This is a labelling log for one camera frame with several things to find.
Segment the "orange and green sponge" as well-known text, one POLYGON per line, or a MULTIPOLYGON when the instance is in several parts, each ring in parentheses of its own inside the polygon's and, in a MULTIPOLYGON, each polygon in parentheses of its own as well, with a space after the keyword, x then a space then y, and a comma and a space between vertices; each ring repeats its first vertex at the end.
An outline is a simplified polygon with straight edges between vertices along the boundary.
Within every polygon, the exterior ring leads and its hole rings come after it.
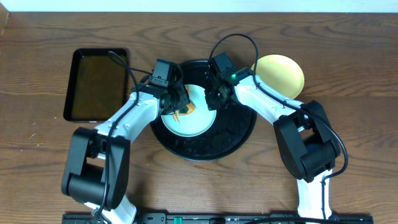
POLYGON ((185 107, 183 107, 182 109, 179 109, 179 110, 175 111, 172 114, 172 117, 173 117, 175 122, 180 123, 180 117, 181 116, 189 115, 194 110, 195 110, 195 105, 193 103, 189 103, 185 107))

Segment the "pale green plate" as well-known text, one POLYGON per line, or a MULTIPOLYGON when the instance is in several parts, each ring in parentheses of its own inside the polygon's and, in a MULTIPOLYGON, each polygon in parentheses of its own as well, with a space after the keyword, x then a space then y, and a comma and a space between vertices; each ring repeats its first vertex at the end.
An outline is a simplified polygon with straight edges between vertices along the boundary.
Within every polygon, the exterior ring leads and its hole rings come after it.
POLYGON ((181 137, 194 137, 207 131, 215 121, 216 110, 210 111, 205 100, 205 89, 198 85, 185 85, 190 102, 195 110, 180 117, 180 123, 174 121, 172 114, 162 115, 161 120, 172 133, 181 137))

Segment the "yellow plate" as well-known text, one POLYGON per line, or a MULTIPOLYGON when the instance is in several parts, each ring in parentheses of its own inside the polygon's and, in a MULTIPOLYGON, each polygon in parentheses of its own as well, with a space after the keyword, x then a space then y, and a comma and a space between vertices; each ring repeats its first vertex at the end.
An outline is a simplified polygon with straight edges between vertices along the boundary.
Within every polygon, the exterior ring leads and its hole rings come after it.
POLYGON ((303 90, 305 77, 297 62, 284 55, 266 55, 257 61, 258 84, 266 92, 273 91, 295 99, 303 90))

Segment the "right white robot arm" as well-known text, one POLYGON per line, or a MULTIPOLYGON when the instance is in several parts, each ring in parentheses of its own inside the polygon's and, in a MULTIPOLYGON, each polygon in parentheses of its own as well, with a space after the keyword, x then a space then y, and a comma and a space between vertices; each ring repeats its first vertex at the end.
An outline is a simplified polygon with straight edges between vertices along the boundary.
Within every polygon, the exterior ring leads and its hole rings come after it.
POLYGON ((208 73, 212 81, 205 92, 209 109, 242 104, 270 122, 282 162, 297 180, 299 216, 329 219, 328 179, 340 149, 323 106, 279 93, 253 69, 236 68, 224 52, 210 57, 208 73))

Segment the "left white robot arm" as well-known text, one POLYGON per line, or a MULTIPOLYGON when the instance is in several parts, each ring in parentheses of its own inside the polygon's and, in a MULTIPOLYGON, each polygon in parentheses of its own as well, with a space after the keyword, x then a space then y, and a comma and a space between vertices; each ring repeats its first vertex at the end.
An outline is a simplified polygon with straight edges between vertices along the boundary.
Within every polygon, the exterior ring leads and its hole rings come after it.
POLYGON ((112 117, 93 129, 78 128, 73 133, 61 190, 92 208, 87 223, 134 222, 137 208, 126 196, 131 144, 160 115, 189 103, 181 66, 158 59, 153 73, 135 84, 112 117))

